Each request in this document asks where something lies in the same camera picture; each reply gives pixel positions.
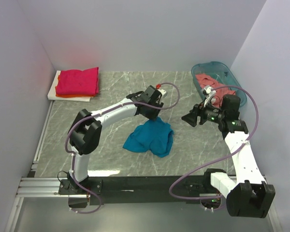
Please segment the blue t-shirt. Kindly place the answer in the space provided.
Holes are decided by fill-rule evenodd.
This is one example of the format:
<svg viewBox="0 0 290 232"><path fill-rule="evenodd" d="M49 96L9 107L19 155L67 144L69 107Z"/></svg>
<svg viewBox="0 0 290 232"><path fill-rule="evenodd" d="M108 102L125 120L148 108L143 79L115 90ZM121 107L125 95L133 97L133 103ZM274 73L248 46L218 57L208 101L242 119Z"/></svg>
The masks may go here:
<svg viewBox="0 0 290 232"><path fill-rule="evenodd" d="M123 148L130 152L143 153L151 151L152 154L163 158L170 154L174 131L169 123L160 117L148 120L138 126L123 144Z"/></svg>

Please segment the aluminium frame rail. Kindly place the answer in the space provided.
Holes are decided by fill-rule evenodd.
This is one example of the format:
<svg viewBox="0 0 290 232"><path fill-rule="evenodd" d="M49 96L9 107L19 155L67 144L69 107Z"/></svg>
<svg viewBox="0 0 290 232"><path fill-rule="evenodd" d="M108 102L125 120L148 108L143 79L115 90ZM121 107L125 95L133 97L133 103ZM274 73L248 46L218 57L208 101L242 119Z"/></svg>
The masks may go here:
<svg viewBox="0 0 290 232"><path fill-rule="evenodd" d="M30 172L36 171L41 157L41 150L46 137L46 129L50 122L54 102L51 101L48 112L43 125L42 133L36 148ZM59 181L56 178L35 178L23 177L20 180L19 187L16 192L14 204L5 228L6 232L14 232L17 228L17 222L20 220L20 212L23 202L26 198L55 198L61 199L63 196L58 195Z"/></svg>

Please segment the folded magenta t-shirt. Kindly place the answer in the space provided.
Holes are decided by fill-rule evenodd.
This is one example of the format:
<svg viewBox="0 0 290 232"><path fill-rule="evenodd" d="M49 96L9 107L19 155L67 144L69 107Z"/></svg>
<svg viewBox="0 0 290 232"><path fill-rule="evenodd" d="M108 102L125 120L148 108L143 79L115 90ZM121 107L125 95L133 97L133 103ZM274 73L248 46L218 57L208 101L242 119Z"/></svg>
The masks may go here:
<svg viewBox="0 0 290 232"><path fill-rule="evenodd" d="M99 68L61 71L56 89L59 95L96 95L99 93Z"/></svg>

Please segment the teal plastic basket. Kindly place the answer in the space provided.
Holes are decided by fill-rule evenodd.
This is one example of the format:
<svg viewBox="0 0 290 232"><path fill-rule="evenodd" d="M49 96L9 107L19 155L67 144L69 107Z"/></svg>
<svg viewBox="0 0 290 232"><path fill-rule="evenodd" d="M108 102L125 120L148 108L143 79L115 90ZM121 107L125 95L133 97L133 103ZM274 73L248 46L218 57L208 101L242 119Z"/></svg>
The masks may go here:
<svg viewBox="0 0 290 232"><path fill-rule="evenodd" d="M208 63L196 64L191 69L191 75L193 77L193 82L196 86L196 89L202 100L205 99L205 96L202 93L202 89L196 80L196 75L204 73L211 76L213 79L217 80L224 86L228 86L229 89L235 90L235 96L240 98L240 106L244 106L247 101L246 94L235 88L235 86L240 86L237 79L234 77L230 69L223 63L218 61L212 61Z"/></svg>

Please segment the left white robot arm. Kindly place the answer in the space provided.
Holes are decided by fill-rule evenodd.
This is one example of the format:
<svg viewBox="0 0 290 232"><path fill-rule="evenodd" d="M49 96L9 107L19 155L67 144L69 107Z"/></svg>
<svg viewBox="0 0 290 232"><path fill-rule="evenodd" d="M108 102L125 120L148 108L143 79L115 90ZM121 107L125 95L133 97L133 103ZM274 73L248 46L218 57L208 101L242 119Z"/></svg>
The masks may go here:
<svg viewBox="0 0 290 232"><path fill-rule="evenodd" d="M150 85L145 91L129 94L120 102L104 109L79 111L65 141L65 150L72 155L67 179L75 194L82 194L89 188L89 155L98 147L102 130L136 115L155 120L163 107L161 99L166 95L167 91L161 87Z"/></svg>

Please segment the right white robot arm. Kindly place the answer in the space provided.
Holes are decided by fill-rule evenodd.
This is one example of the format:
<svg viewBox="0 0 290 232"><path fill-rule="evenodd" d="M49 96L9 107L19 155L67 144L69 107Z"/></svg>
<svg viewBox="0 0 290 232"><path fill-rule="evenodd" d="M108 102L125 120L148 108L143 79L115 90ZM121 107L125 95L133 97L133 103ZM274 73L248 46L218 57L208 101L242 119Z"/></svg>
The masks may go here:
<svg viewBox="0 0 290 232"><path fill-rule="evenodd" d="M232 153L236 180L219 169L207 169L204 173L203 189L213 193L216 189L226 198L227 211L232 217L265 218L276 191L267 184L256 164L246 123L239 118L240 98L225 95L220 108L207 101L193 106L182 120L192 127L207 121L218 125L223 139Z"/></svg>

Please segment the salmon pink t-shirt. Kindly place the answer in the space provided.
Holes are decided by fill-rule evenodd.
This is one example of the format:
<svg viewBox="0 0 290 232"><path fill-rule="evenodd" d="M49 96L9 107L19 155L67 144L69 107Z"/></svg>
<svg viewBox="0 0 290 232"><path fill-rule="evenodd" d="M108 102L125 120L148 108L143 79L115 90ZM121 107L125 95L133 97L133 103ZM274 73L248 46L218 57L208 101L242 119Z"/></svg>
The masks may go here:
<svg viewBox="0 0 290 232"><path fill-rule="evenodd" d="M206 75L204 73L197 74L196 75L196 80L198 81L201 89L203 89L207 85L210 85L212 88L217 88L217 87L222 87L223 86L223 84L221 84L217 80L213 79L211 76ZM231 90L231 89L229 89L227 87L220 88L220 89L216 90L216 94L213 97L213 99L211 100L212 105L214 107L220 107L221 104L222 104L223 96L226 95L226 94L235 95L236 91L235 90Z"/></svg>

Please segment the folded white t-shirt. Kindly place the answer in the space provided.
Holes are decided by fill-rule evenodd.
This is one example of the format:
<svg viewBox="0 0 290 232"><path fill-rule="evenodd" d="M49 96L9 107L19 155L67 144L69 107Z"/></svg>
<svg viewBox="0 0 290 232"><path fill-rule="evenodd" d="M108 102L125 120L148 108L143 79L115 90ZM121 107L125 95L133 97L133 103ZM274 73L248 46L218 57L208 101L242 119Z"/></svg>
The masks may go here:
<svg viewBox="0 0 290 232"><path fill-rule="evenodd" d="M73 97L73 98L57 97L55 87L58 84L58 77L59 77L60 73L61 73L61 71L56 71L53 83L52 83L51 88L47 94L47 97L50 101L90 102L91 97Z"/></svg>

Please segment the black base beam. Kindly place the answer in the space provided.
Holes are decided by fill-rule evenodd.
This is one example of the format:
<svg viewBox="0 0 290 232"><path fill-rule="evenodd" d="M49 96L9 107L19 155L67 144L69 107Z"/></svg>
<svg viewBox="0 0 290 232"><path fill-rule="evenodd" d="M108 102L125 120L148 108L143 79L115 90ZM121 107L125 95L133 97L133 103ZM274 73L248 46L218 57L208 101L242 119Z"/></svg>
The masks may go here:
<svg viewBox="0 0 290 232"><path fill-rule="evenodd" d="M169 194L171 184L179 176L108 176L89 177L81 182L96 193L102 203L199 203L199 200L178 199ZM172 193L183 197L217 196L218 190L210 186L202 175L188 176L177 184Z"/></svg>

